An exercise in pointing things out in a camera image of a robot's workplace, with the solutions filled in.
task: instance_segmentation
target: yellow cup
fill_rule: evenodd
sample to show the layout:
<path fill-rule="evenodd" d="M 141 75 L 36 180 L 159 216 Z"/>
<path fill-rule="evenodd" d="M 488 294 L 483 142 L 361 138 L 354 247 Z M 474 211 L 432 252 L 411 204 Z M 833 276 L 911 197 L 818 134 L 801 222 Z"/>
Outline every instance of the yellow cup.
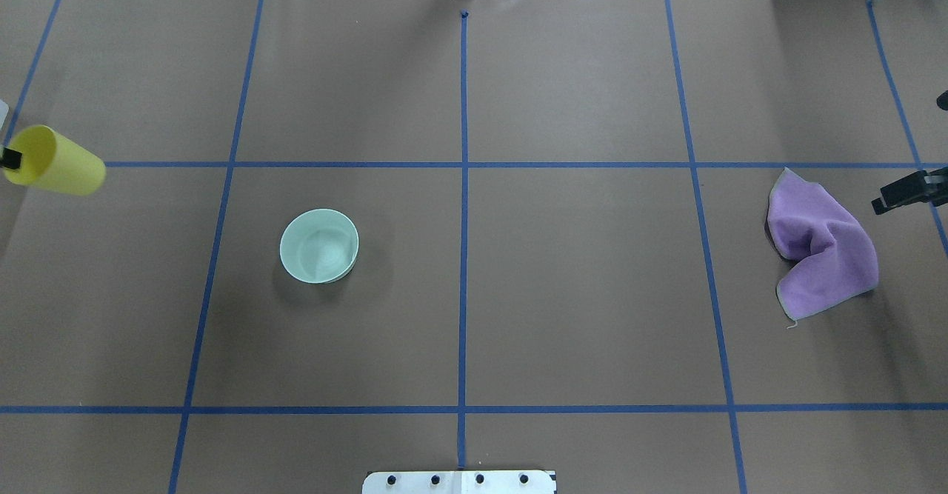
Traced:
<path fill-rule="evenodd" d="M 105 163 L 99 157 L 47 126 L 27 127 L 9 148 L 23 153 L 19 170 L 3 170 L 11 183 L 87 196 L 105 181 Z"/>

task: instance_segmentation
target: light blue bowl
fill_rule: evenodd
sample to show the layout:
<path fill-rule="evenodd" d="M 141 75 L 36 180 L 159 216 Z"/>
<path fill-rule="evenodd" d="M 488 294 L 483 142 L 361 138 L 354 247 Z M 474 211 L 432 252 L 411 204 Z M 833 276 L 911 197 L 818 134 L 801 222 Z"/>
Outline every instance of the light blue bowl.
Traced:
<path fill-rule="evenodd" d="M 356 254 L 356 225 L 330 208 L 295 217 L 280 238 L 280 261 L 289 275 L 306 284 L 339 281 L 352 270 Z"/>

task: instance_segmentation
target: plastic cup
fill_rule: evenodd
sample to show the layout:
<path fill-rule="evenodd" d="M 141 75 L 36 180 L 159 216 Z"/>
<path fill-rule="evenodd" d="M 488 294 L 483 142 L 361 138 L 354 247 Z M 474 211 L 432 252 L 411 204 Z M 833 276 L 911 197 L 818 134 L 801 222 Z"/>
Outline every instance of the plastic cup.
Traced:
<path fill-rule="evenodd" d="M 280 261 L 289 275 L 306 284 L 331 284 L 356 263 L 358 231 L 337 210 L 306 211 L 287 225 L 280 238 Z"/>
<path fill-rule="evenodd" d="M 105 163 L 99 157 L 47 126 L 27 127 L 9 148 L 23 154 L 19 169 L 3 169 L 11 183 L 87 196 L 105 181 Z"/>

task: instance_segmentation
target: grid line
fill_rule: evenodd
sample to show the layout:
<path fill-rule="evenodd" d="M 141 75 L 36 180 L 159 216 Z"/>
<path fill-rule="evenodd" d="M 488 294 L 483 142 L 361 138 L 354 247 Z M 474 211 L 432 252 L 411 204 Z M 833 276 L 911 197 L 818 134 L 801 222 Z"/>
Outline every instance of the grid line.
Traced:
<path fill-rule="evenodd" d="M 10 115 L 10 126 L 7 127 L 7 135 L 4 136 L 3 145 L 4 147 L 10 145 L 10 140 L 13 139 L 13 131 L 15 130 L 16 123 L 20 119 L 20 112 L 23 110 L 23 103 L 27 101 L 27 93 L 30 92 L 30 85 L 33 84 L 33 76 L 36 73 L 36 67 L 40 64 L 40 56 L 43 56 L 43 49 L 47 47 L 47 39 L 50 38 L 50 31 L 53 28 L 53 22 L 56 19 L 56 13 L 59 11 L 59 6 L 62 3 L 62 0 L 53 1 L 53 6 L 50 9 L 50 17 L 47 18 L 47 25 L 43 28 L 43 35 L 40 36 L 40 43 L 36 45 L 36 52 L 33 54 L 33 61 L 30 62 L 30 69 L 27 71 L 27 78 L 23 81 L 23 88 L 20 89 L 20 97 L 16 100 L 16 107 L 13 108 L 13 113 Z"/>
<path fill-rule="evenodd" d="M 461 11 L 461 262 L 458 303 L 458 468 L 467 464 L 467 9 Z"/>
<path fill-rule="evenodd" d="M 704 271 L 708 280 L 708 295 L 711 298 L 711 313 L 714 316 L 715 337 L 718 340 L 718 360 L 721 362 L 721 378 L 724 380 L 724 397 L 727 400 L 727 415 L 731 426 L 731 445 L 734 449 L 735 470 L 738 474 L 738 488 L 741 494 L 747 494 L 747 481 L 744 476 L 744 453 L 741 450 L 741 433 L 738 430 L 738 414 L 734 408 L 734 389 L 731 386 L 731 369 L 727 360 L 727 344 L 724 340 L 724 325 L 721 324 L 721 308 L 718 306 L 718 286 L 715 284 L 714 262 L 711 260 L 711 244 L 708 241 L 707 222 L 704 220 L 704 202 L 701 200 L 701 182 L 698 180 L 698 166 L 695 159 L 694 142 L 691 136 L 691 120 L 688 118 L 687 97 L 684 95 L 684 79 L 681 77 L 681 59 L 678 56 L 678 38 L 675 35 L 675 19 L 671 0 L 664 0 L 664 12 L 668 22 L 668 38 L 671 43 L 671 58 L 675 65 L 675 82 L 678 87 L 678 105 L 681 106 L 681 125 L 684 127 L 684 140 L 688 149 L 688 163 L 691 169 L 691 187 L 695 194 L 695 207 L 698 214 L 698 230 L 701 231 L 701 250 L 704 252 Z"/>
<path fill-rule="evenodd" d="M 345 162 L 345 161 L 237 161 L 236 154 L 240 140 L 241 124 L 243 124 L 244 106 L 247 102 L 247 90 L 250 86 L 250 76 L 254 59 L 254 51 L 258 38 L 258 28 L 263 14 L 264 0 L 258 0 L 253 32 L 248 50 L 247 66 L 244 70 L 244 84 L 234 125 L 233 140 L 231 141 L 230 159 L 226 161 L 110 161 L 108 167 L 122 169 L 123 167 L 226 167 L 224 189 L 221 197 L 216 234 L 214 234 L 213 248 L 211 249 L 209 271 L 207 271 L 204 298 L 201 315 L 196 332 L 192 364 L 190 364 L 189 378 L 185 402 L 182 407 L 152 407 L 152 406 L 0 406 L 0 414 L 138 414 L 138 415 L 177 415 L 181 416 L 181 424 L 176 445 L 175 461 L 173 461 L 172 477 L 170 477 L 169 494 L 176 491 L 177 476 L 180 470 L 184 442 L 187 432 L 187 420 L 190 415 L 373 415 L 373 414 L 456 414 L 458 417 L 458 466 L 465 465 L 465 416 L 470 414 L 637 414 L 637 413 L 727 413 L 731 423 L 732 444 L 734 444 L 735 466 L 738 468 L 738 484 L 741 492 L 745 493 L 746 481 L 744 477 L 744 461 L 742 461 L 741 441 L 739 441 L 737 413 L 813 413 L 813 412 L 903 412 L 904 410 L 948 410 L 948 403 L 920 402 L 920 403 L 800 403 L 800 404 L 737 404 L 732 394 L 732 383 L 728 368 L 724 328 L 721 324 L 720 307 L 718 307 L 717 287 L 715 287 L 714 267 L 707 233 L 707 223 L 704 218 L 704 203 L 701 200 L 698 169 L 768 169 L 768 167 L 823 167 L 824 169 L 921 169 L 922 167 L 941 167 L 946 163 L 923 163 L 918 155 L 914 137 L 905 116 L 901 97 L 898 95 L 895 80 L 888 67 L 886 53 L 873 11 L 873 0 L 867 1 L 867 12 L 870 26 L 879 52 L 881 66 L 886 75 L 890 91 L 895 102 L 898 117 L 903 125 L 907 142 L 915 160 L 914 163 L 776 163 L 776 162 L 698 162 L 695 158 L 694 145 L 690 129 L 690 117 L 687 112 L 687 100 L 684 93 L 683 73 L 681 73 L 680 56 L 674 29 L 671 0 L 666 2 L 667 24 L 670 31 L 670 43 L 674 61 L 676 82 L 678 87 L 678 102 L 681 106 L 681 120 L 683 120 L 684 137 L 687 141 L 687 162 L 471 162 L 468 158 L 468 129 L 467 129 L 467 11 L 461 11 L 461 162 Z M 14 127 L 27 93 L 44 51 L 45 43 L 57 15 L 61 0 L 55 0 L 44 26 L 43 35 L 37 46 L 30 71 L 24 80 L 23 89 L 17 105 L 13 110 L 10 126 L 4 137 L 4 145 L 9 144 L 13 137 Z M 230 196 L 230 183 L 233 180 L 234 169 L 255 169 L 255 167 L 376 167 L 376 169 L 460 169 L 461 170 L 461 268 L 459 278 L 459 372 L 458 372 L 458 403 L 457 406 L 341 406 L 341 407 L 194 407 L 192 405 L 194 385 L 196 385 L 197 366 L 200 359 L 203 342 L 204 325 L 207 321 L 207 310 L 210 306 L 210 295 L 213 290 L 213 279 L 216 274 L 216 261 L 219 253 L 221 236 L 223 233 L 224 217 L 227 212 L 227 200 Z M 712 312 L 715 318 L 715 335 L 718 339 L 718 355 L 721 360 L 722 379 L 724 380 L 725 404 L 707 405 L 565 405 L 565 406 L 467 406 L 467 198 L 470 192 L 468 170 L 470 169 L 688 169 L 691 172 L 692 187 L 695 194 L 696 210 L 698 214 L 698 229 L 701 231 L 702 250 L 704 251 L 705 271 L 707 271 L 709 297 L 711 298 Z M 935 227 L 937 227 L 945 253 L 948 254 L 948 238 L 945 236 L 944 226 L 937 210 L 932 211 Z"/>
<path fill-rule="evenodd" d="M 237 106 L 237 119 L 234 122 L 233 139 L 230 141 L 230 160 L 227 161 L 227 175 L 224 177 L 224 190 L 221 193 L 221 206 L 217 211 L 217 225 L 214 230 L 214 242 L 210 249 L 210 262 L 207 265 L 207 280 L 204 283 L 204 298 L 201 301 L 201 314 L 197 321 L 197 332 L 194 336 L 194 349 L 190 359 L 190 369 L 187 373 L 187 388 L 184 396 L 184 409 L 181 413 L 181 423 L 178 428 L 175 459 L 172 461 L 172 473 L 168 483 L 168 494 L 175 494 L 177 490 L 178 474 L 181 470 L 181 459 L 184 455 L 184 444 L 187 437 L 187 421 L 190 418 L 190 405 L 194 396 L 194 383 L 197 380 L 197 367 L 201 359 L 201 346 L 204 343 L 204 326 L 207 325 L 207 309 L 210 307 L 210 295 L 214 286 L 214 274 L 217 271 L 217 255 L 221 248 L 221 236 L 224 233 L 224 218 L 227 217 L 227 200 L 230 199 L 230 183 L 233 180 L 234 163 L 237 160 L 237 147 L 240 145 L 240 132 L 244 123 L 244 106 L 247 103 L 247 90 L 250 89 L 250 74 L 253 72 L 253 56 L 257 48 L 257 35 L 260 32 L 261 16 L 264 12 L 264 0 L 257 0 L 257 12 L 253 21 L 253 32 L 250 35 L 250 49 L 247 50 L 247 66 L 244 68 L 244 84 L 241 86 L 240 102 Z"/>
<path fill-rule="evenodd" d="M 898 95 L 898 87 L 895 85 L 895 79 L 893 78 L 892 71 L 888 66 L 886 48 L 883 46 L 883 38 L 881 38 L 881 34 L 879 33 L 879 24 L 876 22 L 874 3 L 877 1 L 879 0 L 866 0 L 866 12 L 869 15 L 869 25 L 872 28 L 872 37 L 876 41 L 876 50 L 879 52 L 879 61 L 881 66 L 883 66 L 883 72 L 886 73 L 889 91 L 892 93 L 892 101 L 895 102 L 895 108 L 898 111 L 898 120 L 901 120 L 901 129 L 903 129 L 905 132 L 905 140 L 908 141 L 908 147 L 912 151 L 912 158 L 915 159 L 914 168 L 921 170 L 925 166 L 921 163 L 921 157 L 918 155 L 918 147 L 915 146 L 915 137 L 912 136 L 912 128 L 908 125 L 908 117 L 905 116 L 905 108 L 901 103 L 901 96 Z M 929 203 L 928 208 L 931 210 L 932 220 L 935 221 L 935 230 L 938 231 L 938 238 L 941 240 L 941 249 L 944 249 L 945 255 L 948 256 L 948 236 L 945 235 L 945 228 L 944 225 L 941 224 L 941 217 L 938 216 L 938 211 L 935 209 L 934 204 Z"/>
<path fill-rule="evenodd" d="M 833 163 L 770 161 L 235 161 L 235 169 L 937 169 L 944 163 Z M 113 169 L 228 167 L 228 161 L 106 161 Z"/>
<path fill-rule="evenodd" d="M 948 410 L 948 402 L 868 402 L 868 403 L 747 403 L 698 405 L 467 405 L 466 414 L 690 414 L 690 413 L 839 413 L 905 412 L 905 410 Z M 0 406 L 0 414 L 136 414 L 177 415 L 185 407 L 150 406 Z M 454 405 L 395 406 L 210 406 L 190 407 L 190 415 L 334 415 L 457 414 Z"/>

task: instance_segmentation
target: towel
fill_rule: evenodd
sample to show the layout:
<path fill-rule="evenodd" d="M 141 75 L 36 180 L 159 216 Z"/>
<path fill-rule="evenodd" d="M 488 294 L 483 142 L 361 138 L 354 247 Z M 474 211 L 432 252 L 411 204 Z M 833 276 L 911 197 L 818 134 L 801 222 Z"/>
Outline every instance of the towel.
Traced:
<path fill-rule="evenodd" d="M 771 190 L 767 225 L 780 255 L 798 261 L 776 286 L 793 321 L 879 284 L 879 258 L 866 230 L 822 184 L 783 169 Z"/>

